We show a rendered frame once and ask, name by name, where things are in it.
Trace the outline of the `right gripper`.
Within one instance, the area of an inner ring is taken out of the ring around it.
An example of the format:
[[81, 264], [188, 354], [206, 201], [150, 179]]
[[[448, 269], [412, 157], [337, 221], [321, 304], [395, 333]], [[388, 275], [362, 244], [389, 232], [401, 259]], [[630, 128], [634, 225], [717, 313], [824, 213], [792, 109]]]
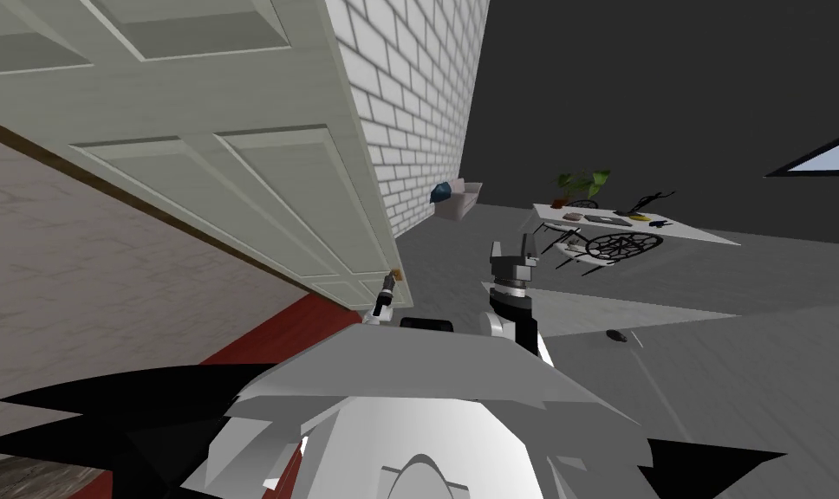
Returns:
[[524, 233], [521, 244], [521, 256], [503, 256], [499, 241], [491, 244], [491, 274], [494, 282], [526, 284], [532, 281], [532, 270], [537, 265], [536, 239], [532, 233]]

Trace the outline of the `pale sofa with blue cushion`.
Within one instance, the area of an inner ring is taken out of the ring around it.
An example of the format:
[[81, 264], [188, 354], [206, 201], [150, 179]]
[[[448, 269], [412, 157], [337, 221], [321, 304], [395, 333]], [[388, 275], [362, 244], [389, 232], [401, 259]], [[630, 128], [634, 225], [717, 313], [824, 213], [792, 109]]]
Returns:
[[458, 222], [476, 205], [483, 184], [481, 182], [466, 183], [463, 178], [455, 178], [436, 185], [436, 189], [439, 190], [440, 187], [445, 186], [450, 188], [450, 197], [433, 204], [434, 215]]

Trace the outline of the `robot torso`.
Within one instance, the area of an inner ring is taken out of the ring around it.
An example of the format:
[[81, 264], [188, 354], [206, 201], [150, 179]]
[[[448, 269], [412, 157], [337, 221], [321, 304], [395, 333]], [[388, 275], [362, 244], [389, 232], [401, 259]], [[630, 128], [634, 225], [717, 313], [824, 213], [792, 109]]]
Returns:
[[641, 426], [506, 338], [356, 324], [242, 389], [184, 487], [262, 499], [657, 499]]

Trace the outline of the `white table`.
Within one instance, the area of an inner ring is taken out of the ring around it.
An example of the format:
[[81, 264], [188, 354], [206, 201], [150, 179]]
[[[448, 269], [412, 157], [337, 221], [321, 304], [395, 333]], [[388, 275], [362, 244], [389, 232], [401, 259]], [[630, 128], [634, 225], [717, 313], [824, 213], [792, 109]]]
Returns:
[[559, 175], [555, 182], [563, 196], [550, 204], [534, 204], [522, 226], [525, 229], [538, 230], [545, 224], [554, 224], [563, 225], [570, 230], [587, 228], [595, 228], [600, 232], [620, 230], [658, 237], [733, 245], [732, 241], [704, 230], [653, 213], [643, 213], [639, 207], [634, 207], [629, 211], [614, 211], [601, 209], [597, 205], [578, 206], [576, 204], [572, 198], [573, 194], [584, 194], [585, 200], [593, 202], [593, 198], [607, 183], [609, 176], [609, 170]]

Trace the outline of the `white panelled door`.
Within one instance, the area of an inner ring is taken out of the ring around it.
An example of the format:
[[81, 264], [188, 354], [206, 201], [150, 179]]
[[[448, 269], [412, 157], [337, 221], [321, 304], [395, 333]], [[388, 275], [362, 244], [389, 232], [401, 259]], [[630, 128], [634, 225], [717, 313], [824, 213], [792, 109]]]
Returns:
[[324, 0], [0, 0], [0, 126], [343, 307], [400, 270]]

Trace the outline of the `window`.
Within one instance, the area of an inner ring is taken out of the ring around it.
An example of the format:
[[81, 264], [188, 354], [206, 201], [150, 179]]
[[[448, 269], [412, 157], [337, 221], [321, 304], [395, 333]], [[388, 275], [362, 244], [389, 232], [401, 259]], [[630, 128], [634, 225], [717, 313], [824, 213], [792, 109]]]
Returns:
[[839, 138], [805, 153], [765, 177], [839, 177]]

